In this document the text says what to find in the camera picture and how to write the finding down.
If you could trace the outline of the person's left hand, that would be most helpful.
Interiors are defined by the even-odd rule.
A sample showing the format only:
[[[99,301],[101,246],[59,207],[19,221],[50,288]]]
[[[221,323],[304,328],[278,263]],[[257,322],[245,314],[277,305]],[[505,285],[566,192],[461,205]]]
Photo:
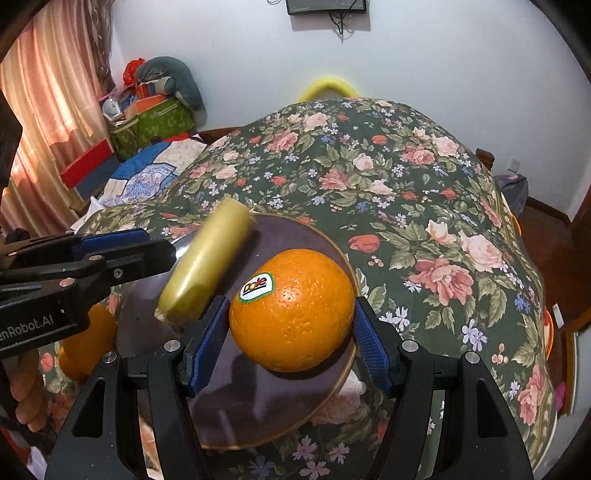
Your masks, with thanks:
[[[48,416],[39,358],[37,349],[20,355],[18,366],[10,377],[11,395],[17,402],[16,418],[33,433],[45,426]]]

